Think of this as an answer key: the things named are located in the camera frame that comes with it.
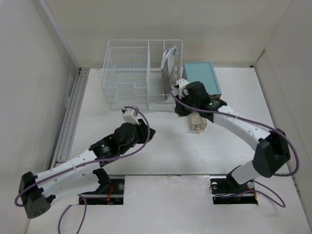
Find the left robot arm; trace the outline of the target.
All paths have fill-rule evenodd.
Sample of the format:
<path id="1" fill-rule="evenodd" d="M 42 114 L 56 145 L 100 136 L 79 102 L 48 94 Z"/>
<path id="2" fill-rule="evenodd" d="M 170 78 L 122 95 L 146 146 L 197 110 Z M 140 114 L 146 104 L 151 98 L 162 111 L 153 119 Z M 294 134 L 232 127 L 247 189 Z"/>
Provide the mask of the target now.
<path id="1" fill-rule="evenodd" d="M 111 179 L 104 166 L 138 144 L 145 146 L 155 133 L 143 119 L 136 124 L 126 122 L 75 158 L 45 172 L 25 173 L 15 205 L 23 207 L 27 217 L 33 219 L 68 197 L 106 192 Z"/>

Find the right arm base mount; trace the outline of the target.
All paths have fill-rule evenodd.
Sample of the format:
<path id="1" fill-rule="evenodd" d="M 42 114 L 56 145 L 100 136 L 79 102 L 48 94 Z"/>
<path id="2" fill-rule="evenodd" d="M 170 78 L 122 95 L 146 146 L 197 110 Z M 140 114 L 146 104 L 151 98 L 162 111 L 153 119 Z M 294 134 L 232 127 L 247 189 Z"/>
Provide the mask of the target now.
<path id="1" fill-rule="evenodd" d="M 214 205 L 258 204 L 252 180 L 231 187 L 225 176 L 213 176 L 210 178 L 210 183 L 209 190 L 213 195 Z"/>

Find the teal drawer box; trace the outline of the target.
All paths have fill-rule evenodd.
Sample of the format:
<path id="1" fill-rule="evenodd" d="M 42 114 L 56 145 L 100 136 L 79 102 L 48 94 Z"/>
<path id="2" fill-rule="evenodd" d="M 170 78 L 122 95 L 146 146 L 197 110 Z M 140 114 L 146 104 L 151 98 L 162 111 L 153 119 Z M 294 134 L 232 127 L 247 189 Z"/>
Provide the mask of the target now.
<path id="1" fill-rule="evenodd" d="M 193 62 L 183 65 L 182 78 L 188 82 L 200 81 L 209 95 L 220 98 L 222 95 L 212 62 Z"/>

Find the clear drawer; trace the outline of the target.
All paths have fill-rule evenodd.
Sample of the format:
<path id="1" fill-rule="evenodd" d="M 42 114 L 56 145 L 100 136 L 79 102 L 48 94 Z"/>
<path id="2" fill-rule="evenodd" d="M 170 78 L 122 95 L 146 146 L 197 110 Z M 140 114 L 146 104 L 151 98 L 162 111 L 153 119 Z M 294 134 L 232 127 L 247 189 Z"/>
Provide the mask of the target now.
<path id="1" fill-rule="evenodd" d="M 207 127 L 207 120 L 197 112 L 188 115 L 188 124 L 191 131 L 203 131 Z"/>

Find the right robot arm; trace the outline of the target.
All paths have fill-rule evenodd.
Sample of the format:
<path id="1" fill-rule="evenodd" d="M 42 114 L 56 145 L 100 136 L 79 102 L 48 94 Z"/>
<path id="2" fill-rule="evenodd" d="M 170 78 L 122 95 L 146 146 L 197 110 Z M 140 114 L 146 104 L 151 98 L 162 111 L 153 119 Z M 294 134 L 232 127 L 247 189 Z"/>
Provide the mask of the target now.
<path id="1" fill-rule="evenodd" d="M 262 176 L 270 178 L 291 158 L 283 131 L 240 117 L 225 101 L 209 95 L 203 83 L 179 79 L 171 85 L 175 113 L 181 117 L 192 112 L 211 123 L 224 127 L 246 142 L 253 159 L 226 175 L 225 184 L 231 194 L 239 193 L 248 182 Z"/>

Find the grey setup guide booklet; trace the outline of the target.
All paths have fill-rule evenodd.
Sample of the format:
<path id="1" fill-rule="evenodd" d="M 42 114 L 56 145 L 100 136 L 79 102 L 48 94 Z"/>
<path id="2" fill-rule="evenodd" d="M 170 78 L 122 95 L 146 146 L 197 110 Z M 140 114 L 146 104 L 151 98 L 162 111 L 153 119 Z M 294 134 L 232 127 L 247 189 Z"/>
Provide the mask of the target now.
<path id="1" fill-rule="evenodd" d="M 171 87 L 170 84 L 174 80 L 174 70 L 175 70 L 175 52 L 168 51 L 161 62 L 161 74 L 163 80 L 163 100 L 166 101 L 169 97 Z"/>

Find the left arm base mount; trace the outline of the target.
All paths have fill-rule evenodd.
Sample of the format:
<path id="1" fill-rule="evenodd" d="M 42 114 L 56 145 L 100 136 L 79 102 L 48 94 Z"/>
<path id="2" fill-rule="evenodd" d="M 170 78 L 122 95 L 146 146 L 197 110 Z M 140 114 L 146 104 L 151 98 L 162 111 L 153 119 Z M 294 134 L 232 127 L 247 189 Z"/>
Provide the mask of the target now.
<path id="1" fill-rule="evenodd" d="M 110 184 L 104 190 L 83 193 L 87 205 L 123 205 L 125 176 L 110 177 Z"/>

